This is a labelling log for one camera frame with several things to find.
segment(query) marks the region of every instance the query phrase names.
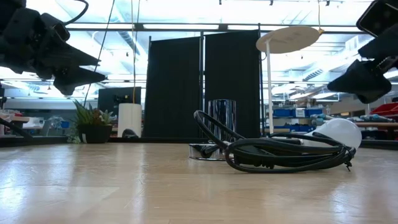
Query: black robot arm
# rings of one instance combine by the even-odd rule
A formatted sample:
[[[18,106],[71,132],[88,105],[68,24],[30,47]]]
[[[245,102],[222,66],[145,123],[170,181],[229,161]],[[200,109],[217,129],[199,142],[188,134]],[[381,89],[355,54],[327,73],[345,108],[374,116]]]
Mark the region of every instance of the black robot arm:
[[[64,22],[25,4],[0,1],[0,66],[15,73],[34,72],[45,80],[54,77],[64,95],[72,95],[76,86],[105,80],[100,73],[80,68],[99,60],[66,43],[70,33]]]
[[[356,25],[375,37],[358,50],[367,60],[355,60],[345,74],[328,84],[328,89],[352,93],[362,103],[372,103],[391,91],[391,82],[384,74],[398,67],[397,2],[373,1]]]

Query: white dome object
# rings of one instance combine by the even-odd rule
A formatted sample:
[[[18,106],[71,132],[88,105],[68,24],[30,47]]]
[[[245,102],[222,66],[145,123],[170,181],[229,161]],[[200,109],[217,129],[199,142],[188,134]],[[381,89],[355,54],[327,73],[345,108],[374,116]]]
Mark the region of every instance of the white dome object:
[[[359,148],[362,141],[362,133],[356,124],[348,121],[347,119],[335,118],[331,119],[327,123],[318,127],[316,130],[307,133],[307,136],[313,136],[312,133],[318,132],[335,141],[341,142],[349,147]],[[305,146],[316,146],[316,147],[330,147],[328,144],[316,141],[303,140]]]

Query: white table pole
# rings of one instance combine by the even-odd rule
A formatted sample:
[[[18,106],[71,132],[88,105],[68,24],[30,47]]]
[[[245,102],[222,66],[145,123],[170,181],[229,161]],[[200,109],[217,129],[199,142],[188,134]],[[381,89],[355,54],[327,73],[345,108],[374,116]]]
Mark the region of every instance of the white table pole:
[[[269,110],[269,133],[274,133],[274,118],[272,117],[272,89],[271,89],[271,53],[269,50],[269,42],[271,38],[267,40],[267,74],[268,74],[268,110]]]

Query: red object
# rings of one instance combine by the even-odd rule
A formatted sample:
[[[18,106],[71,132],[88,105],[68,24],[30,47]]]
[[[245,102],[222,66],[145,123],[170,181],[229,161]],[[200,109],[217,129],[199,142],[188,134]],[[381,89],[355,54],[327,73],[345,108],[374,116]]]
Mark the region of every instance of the red object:
[[[398,116],[398,103],[386,103],[381,105],[370,114],[378,114],[380,116]]]

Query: coiled black cable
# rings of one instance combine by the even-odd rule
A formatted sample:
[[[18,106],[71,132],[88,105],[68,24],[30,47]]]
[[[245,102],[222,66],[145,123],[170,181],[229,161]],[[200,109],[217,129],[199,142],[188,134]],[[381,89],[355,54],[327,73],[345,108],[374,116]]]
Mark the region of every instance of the coiled black cable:
[[[68,22],[64,22],[63,25],[65,25],[65,26],[76,22],[78,19],[80,19],[87,12],[88,2],[86,2],[85,0],[75,0],[75,1],[80,1],[80,2],[84,3],[85,4],[85,8],[79,13],[79,15],[77,15],[73,19],[69,20]]]
[[[355,155],[356,149],[345,146],[327,136],[305,136],[301,134],[277,133],[269,138],[245,139],[238,133],[230,130],[220,122],[202,111],[193,114],[199,128],[205,135],[225,152],[225,160],[232,168],[257,174],[283,174],[303,172],[308,170],[329,169],[345,164],[349,170],[352,166],[350,160]],[[237,141],[227,144],[218,139],[206,126],[203,118],[213,123],[226,133],[232,135]],[[310,147],[281,142],[274,137],[287,137],[317,141],[330,145],[330,147]],[[255,167],[263,166],[267,169],[242,166],[241,164]],[[286,167],[275,169],[275,166]]]

